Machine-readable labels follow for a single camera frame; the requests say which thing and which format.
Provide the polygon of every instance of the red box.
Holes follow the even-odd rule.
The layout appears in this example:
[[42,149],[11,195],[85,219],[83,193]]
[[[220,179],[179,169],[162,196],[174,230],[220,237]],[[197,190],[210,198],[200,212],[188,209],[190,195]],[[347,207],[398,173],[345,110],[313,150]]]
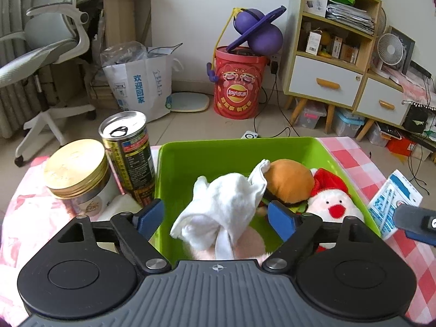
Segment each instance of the red box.
[[413,147],[416,143],[410,141],[407,138],[402,138],[401,140],[397,140],[392,138],[387,143],[386,147],[389,149],[391,153],[396,153],[398,155],[404,155],[409,157],[411,152],[413,151]]

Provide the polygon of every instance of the picture frame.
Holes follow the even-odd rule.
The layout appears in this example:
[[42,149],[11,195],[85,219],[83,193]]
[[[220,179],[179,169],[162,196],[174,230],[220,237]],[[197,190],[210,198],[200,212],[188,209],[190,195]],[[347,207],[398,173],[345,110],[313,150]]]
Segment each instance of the picture frame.
[[409,36],[406,36],[406,34],[404,34],[403,32],[399,31],[398,29],[389,26],[387,29],[387,33],[391,33],[395,36],[397,36],[401,43],[403,44],[405,50],[406,50],[406,58],[404,61],[404,65],[402,67],[402,74],[406,75],[407,74],[407,70],[409,69],[410,66],[410,61],[411,61],[411,56],[413,54],[413,49],[415,48],[415,41],[410,38]]

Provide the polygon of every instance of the red bucket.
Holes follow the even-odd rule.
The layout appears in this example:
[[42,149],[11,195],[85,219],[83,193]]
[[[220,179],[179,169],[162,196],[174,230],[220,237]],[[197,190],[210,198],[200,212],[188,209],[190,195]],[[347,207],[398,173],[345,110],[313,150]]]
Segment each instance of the red bucket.
[[[265,56],[229,54],[226,47],[216,50],[214,109],[230,119],[248,119],[256,116],[263,71],[268,63]],[[249,50],[238,47],[237,50]]]

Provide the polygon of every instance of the cotton swab package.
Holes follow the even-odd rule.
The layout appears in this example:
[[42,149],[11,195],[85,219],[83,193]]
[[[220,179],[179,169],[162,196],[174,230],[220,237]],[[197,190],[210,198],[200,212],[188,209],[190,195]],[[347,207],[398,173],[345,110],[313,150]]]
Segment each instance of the cotton swab package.
[[379,227],[383,240],[398,230],[392,218],[395,209],[401,204],[417,207],[421,201],[422,195],[400,171],[396,170],[389,176],[368,205],[368,211]]

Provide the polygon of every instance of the baseboard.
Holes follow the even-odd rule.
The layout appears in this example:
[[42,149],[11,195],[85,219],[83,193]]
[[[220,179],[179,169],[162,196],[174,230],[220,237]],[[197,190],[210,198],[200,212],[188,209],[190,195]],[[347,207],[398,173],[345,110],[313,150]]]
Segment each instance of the baseboard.
[[[207,95],[213,95],[214,94],[214,84],[212,82],[203,82],[203,81],[178,81],[173,80],[172,82],[172,89],[173,92],[198,92],[198,93],[205,93]],[[271,95],[271,89],[265,89],[267,92],[268,97]],[[278,92],[278,101],[280,103],[280,107],[284,107],[287,100],[287,95],[285,95],[282,91],[279,90]],[[259,102],[265,102],[265,94],[263,91],[260,91],[259,94]],[[277,105],[277,95],[273,94],[271,96],[269,104]]]

